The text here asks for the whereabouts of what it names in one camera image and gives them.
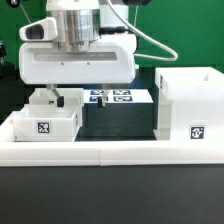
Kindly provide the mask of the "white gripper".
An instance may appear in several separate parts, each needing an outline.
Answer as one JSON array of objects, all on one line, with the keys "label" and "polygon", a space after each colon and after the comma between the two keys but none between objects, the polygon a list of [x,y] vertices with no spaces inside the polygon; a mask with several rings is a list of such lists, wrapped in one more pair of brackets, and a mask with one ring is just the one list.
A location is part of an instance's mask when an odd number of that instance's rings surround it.
[{"label": "white gripper", "polygon": [[103,35],[87,52],[64,53],[53,42],[25,43],[19,50],[19,70],[26,84],[43,84],[64,107],[57,84],[103,84],[98,107],[105,108],[110,84],[131,83],[135,76],[133,34]]}]

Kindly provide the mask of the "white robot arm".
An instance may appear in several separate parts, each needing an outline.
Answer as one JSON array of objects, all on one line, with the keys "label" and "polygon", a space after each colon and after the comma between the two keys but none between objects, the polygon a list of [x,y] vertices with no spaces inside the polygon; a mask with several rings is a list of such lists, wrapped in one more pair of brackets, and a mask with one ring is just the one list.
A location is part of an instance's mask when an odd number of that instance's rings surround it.
[{"label": "white robot arm", "polygon": [[30,85],[101,84],[104,107],[113,84],[136,77],[138,33],[125,14],[133,0],[47,0],[47,16],[19,30],[21,79]]}]

